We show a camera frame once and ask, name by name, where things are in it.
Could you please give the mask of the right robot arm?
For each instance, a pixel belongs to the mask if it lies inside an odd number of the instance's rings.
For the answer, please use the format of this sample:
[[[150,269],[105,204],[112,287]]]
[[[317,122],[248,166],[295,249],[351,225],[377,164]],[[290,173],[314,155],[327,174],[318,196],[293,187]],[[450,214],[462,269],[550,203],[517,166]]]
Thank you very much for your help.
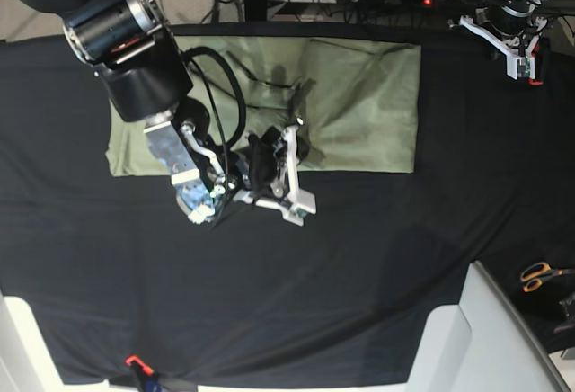
[[[102,80],[119,116],[143,123],[189,221],[217,221],[230,202],[276,210],[295,225],[315,213],[315,196],[299,184],[306,151],[297,126],[248,132],[247,104],[231,66],[209,47],[180,50],[156,0],[20,1],[58,16],[69,47]],[[190,68],[200,56],[223,69],[238,107],[233,134],[219,140],[208,132],[221,121],[215,101],[190,96]]]

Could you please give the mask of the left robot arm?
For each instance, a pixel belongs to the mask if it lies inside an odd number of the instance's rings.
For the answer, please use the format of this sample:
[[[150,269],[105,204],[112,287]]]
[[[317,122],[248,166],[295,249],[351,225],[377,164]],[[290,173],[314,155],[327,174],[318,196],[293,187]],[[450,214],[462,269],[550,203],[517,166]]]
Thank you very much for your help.
[[[466,31],[489,43],[492,55],[505,61],[507,76],[542,85],[549,67],[549,40],[544,36],[556,22],[552,14],[539,13],[548,0],[462,0],[474,5],[449,27]]]

